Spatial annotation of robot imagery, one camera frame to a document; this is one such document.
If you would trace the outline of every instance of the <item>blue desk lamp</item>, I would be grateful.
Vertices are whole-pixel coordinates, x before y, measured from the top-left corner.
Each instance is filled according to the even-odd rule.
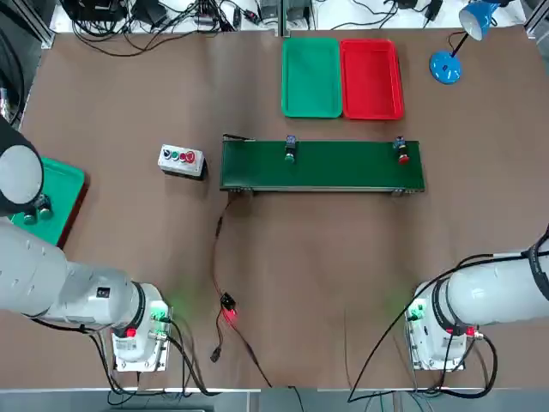
[[[467,37],[475,40],[485,38],[490,28],[493,12],[499,7],[501,0],[485,0],[468,4],[460,11],[460,23],[465,30],[463,38],[451,53],[437,51],[431,56],[429,69],[435,79],[443,84],[452,84],[462,76],[462,63],[456,56]]]

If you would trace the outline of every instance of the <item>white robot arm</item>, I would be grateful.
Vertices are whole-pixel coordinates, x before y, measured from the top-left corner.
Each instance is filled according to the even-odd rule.
[[[121,371],[166,369],[169,317],[153,285],[121,270],[68,262],[6,217],[33,207],[43,186],[33,145],[0,117],[0,309],[46,322],[112,328]]]
[[[548,317],[547,239],[549,228],[525,252],[495,254],[490,263],[458,269],[421,293],[427,283],[419,285],[406,311],[413,367],[454,370],[475,326]]]

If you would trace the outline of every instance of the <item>metal frame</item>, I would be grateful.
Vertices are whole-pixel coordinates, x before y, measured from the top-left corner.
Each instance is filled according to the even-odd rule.
[[[287,17],[288,17],[288,3],[287,0],[279,0],[278,2],[278,36],[280,37],[289,37],[290,33],[287,28]]]
[[[55,34],[44,23],[42,17],[36,12],[34,7],[27,0],[11,0],[15,8],[25,20],[31,30],[36,34],[36,37],[42,41],[43,49],[51,49]]]
[[[549,12],[549,0],[541,0],[536,8],[532,11],[530,17],[524,23],[524,28],[526,29],[526,34],[529,38],[534,37],[534,30],[543,21],[547,13]]]

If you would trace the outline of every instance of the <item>red light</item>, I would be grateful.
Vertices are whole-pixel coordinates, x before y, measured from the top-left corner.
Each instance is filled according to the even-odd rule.
[[[237,311],[234,309],[231,309],[230,311],[223,308],[223,318],[229,323],[232,324],[234,321],[237,320]]]

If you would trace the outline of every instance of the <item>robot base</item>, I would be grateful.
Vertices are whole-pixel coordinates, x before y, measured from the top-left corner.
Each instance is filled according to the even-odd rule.
[[[425,286],[419,285],[416,294]],[[413,369],[443,370],[451,334],[440,327],[432,310],[433,286],[422,293],[406,311],[406,334]],[[452,371],[466,350],[466,335],[452,337],[446,361],[446,371]]]
[[[165,371],[170,344],[156,336],[169,335],[169,324],[155,319],[168,317],[169,307],[157,288],[141,283],[145,293],[145,313],[134,337],[119,338],[112,334],[115,370],[118,372]]]

